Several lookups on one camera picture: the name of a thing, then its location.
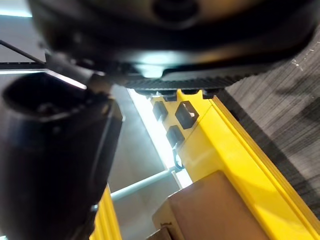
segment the gray metal bar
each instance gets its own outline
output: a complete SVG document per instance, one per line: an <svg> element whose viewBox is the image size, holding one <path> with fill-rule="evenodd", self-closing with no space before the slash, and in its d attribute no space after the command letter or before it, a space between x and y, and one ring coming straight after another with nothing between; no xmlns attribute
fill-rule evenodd
<svg viewBox="0 0 320 240"><path fill-rule="evenodd" d="M34 62L36 62L37 64L40 64L40 65L45 65L46 64L44 61L41 61L40 59L30 55L29 53L26 53L25 51L20 50L19 48L15 47L15 46L12 46L11 44L9 44L9 43L7 43L7 42L5 42L3 40L0 40L0 45L5 46L6 48L8 48L8 49L10 49L10 50L12 50L12 51L24 56L24 57L26 57L26 58L34 61Z"/></svg>
<svg viewBox="0 0 320 240"><path fill-rule="evenodd" d="M115 192L112 192L111 193L111 198L113 201L117 201L125 196L128 196L130 194L133 194L135 193L136 191L146 187L146 186L149 186L155 182L158 182L159 180L169 176L172 174L172 171L173 169L170 168L168 170L165 170L165 171L162 171L162 172L159 172L153 176L150 176L146 179L143 179L141 181L138 181L130 186L127 186L127 187L124 187L118 191L115 191Z"/></svg>

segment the gray carpet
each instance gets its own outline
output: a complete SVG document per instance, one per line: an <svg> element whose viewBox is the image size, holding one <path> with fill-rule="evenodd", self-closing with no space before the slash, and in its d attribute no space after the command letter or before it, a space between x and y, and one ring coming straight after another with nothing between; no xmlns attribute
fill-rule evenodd
<svg viewBox="0 0 320 240"><path fill-rule="evenodd" d="M218 97L320 219L320 28L294 59Z"/></svg>

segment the brown cardboard box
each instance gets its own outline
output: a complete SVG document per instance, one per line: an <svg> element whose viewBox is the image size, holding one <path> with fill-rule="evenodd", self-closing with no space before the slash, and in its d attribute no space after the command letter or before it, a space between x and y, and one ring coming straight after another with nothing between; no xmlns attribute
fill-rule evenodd
<svg viewBox="0 0 320 240"><path fill-rule="evenodd" d="M172 240L268 240L227 177L215 172L168 197L152 216Z"/></svg>
<svg viewBox="0 0 320 240"><path fill-rule="evenodd" d="M150 237L148 237L146 240L172 240L172 238L170 237L168 229L166 227L163 227L152 234Z"/></svg>

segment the black cylindrical part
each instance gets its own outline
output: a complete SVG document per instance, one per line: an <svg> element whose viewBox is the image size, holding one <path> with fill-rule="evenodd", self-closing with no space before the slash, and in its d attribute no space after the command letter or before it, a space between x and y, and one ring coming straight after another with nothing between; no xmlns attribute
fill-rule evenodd
<svg viewBox="0 0 320 240"><path fill-rule="evenodd" d="M6 236L66 240L92 229L92 206L107 185L121 125L108 96L46 73L9 85L0 103L0 228Z"/></svg>

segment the yellow shelf frame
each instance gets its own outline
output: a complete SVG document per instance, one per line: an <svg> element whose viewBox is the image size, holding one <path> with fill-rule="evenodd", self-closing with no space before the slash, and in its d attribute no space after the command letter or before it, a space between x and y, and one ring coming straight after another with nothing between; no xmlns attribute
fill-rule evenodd
<svg viewBox="0 0 320 240"><path fill-rule="evenodd" d="M163 101L168 128L177 125L185 141L178 154L193 182L223 171L271 240L319 240L320 222L271 160L217 97L177 93L177 102ZM175 112L190 101L199 117L183 130Z"/></svg>
<svg viewBox="0 0 320 240"><path fill-rule="evenodd" d="M122 240L109 187L103 193L90 240Z"/></svg>

